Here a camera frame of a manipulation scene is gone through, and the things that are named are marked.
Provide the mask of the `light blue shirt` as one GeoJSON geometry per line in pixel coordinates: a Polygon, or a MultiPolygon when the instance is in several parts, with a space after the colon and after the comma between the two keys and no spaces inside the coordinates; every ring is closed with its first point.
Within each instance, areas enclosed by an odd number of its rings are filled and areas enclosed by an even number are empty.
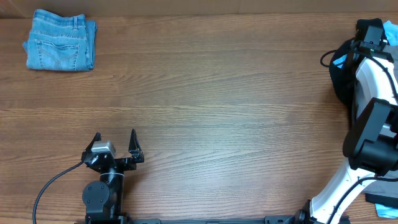
{"type": "Polygon", "coordinates": [[[360,19],[356,24],[356,36],[346,40],[333,54],[330,61],[329,73],[338,99],[344,103],[350,111],[350,115],[358,117],[365,108],[358,103],[364,94],[356,74],[360,69],[361,62],[366,59],[363,56],[357,62],[351,63],[353,54],[350,53],[351,45],[363,41],[370,27],[383,28],[381,44],[397,46],[397,25],[391,21],[383,22],[380,19],[360,19]]]}

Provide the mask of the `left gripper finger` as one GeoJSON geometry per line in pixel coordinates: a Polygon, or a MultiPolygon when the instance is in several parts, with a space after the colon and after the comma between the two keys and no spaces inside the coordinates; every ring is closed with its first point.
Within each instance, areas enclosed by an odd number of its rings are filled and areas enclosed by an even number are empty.
{"type": "Polygon", "coordinates": [[[85,149],[86,152],[91,152],[91,149],[96,141],[101,140],[101,133],[97,132],[94,136],[94,138],[91,140],[87,148],[85,149]]]}
{"type": "Polygon", "coordinates": [[[137,133],[135,129],[131,130],[130,140],[129,140],[129,148],[128,151],[130,154],[140,154],[142,153],[142,149],[140,147],[137,133]]]}

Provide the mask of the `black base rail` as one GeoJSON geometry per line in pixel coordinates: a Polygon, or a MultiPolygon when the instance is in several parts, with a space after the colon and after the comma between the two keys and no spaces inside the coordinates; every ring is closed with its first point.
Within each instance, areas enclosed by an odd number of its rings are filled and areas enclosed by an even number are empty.
{"type": "Polygon", "coordinates": [[[304,223],[297,221],[294,216],[266,216],[264,218],[246,219],[207,219],[207,220],[160,220],[154,219],[129,219],[127,221],[114,220],[114,221],[80,221],[75,224],[84,223],[128,223],[128,224],[294,224],[304,223]]]}

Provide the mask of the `grey shorts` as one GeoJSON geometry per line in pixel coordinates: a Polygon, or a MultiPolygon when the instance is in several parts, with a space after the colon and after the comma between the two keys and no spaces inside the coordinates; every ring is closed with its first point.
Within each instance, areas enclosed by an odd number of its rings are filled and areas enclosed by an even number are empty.
{"type": "MultiPolygon", "coordinates": [[[[397,90],[397,46],[387,45],[383,51],[391,54],[393,62],[389,62],[386,59],[374,58],[387,68],[397,90]]],[[[372,60],[366,58],[361,62],[356,78],[364,94],[363,99],[358,100],[358,103],[361,103],[363,108],[372,97],[387,100],[390,104],[397,105],[397,98],[393,96],[392,87],[387,74],[372,60]]],[[[367,187],[365,192],[368,194],[397,198],[397,182],[377,181],[367,187]]]]}

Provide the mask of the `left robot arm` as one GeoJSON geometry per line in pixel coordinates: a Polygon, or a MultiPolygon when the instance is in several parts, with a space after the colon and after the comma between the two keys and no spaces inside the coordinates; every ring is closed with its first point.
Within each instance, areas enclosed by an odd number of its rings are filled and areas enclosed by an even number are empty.
{"type": "Polygon", "coordinates": [[[89,183],[83,190],[86,207],[85,223],[132,223],[128,213],[122,211],[124,173],[136,170],[144,162],[144,154],[135,130],[131,131],[129,157],[116,158],[111,141],[103,141],[96,133],[82,153],[82,162],[99,173],[99,180],[89,183]]]}

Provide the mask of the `folded blue denim jeans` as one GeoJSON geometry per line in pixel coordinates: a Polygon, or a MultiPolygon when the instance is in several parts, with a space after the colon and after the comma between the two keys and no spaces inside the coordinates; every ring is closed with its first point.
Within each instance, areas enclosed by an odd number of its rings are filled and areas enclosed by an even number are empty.
{"type": "Polygon", "coordinates": [[[62,17],[37,9],[23,43],[32,70],[85,72],[95,67],[97,23],[80,14],[62,17]]]}

